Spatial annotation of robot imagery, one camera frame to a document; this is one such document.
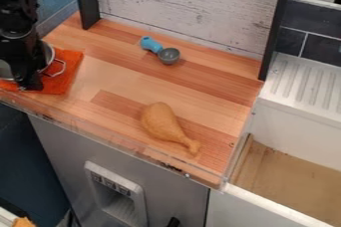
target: whitewashed wood panel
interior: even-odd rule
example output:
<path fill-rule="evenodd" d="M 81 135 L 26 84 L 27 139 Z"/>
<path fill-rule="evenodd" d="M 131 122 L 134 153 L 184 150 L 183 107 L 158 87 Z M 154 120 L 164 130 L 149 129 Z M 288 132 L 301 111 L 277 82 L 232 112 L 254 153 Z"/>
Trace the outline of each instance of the whitewashed wood panel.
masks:
<path fill-rule="evenodd" d="M 264 52 L 276 1 L 108 0 L 108 10 L 121 19 L 192 37 L 194 42 L 259 57 Z"/>

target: dark blue tile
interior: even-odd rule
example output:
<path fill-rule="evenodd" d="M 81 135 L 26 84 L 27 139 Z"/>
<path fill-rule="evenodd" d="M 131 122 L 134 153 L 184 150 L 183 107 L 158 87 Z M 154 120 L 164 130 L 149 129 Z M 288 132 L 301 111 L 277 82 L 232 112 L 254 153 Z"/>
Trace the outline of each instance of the dark blue tile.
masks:
<path fill-rule="evenodd" d="M 341 40 L 309 35 L 302 57 L 341 67 Z"/>
<path fill-rule="evenodd" d="M 341 38 L 341 10 L 289 0 L 282 26 Z"/>
<path fill-rule="evenodd" d="M 276 51 L 288 55 L 299 56 L 302 49 L 305 33 L 280 28 L 277 37 Z"/>

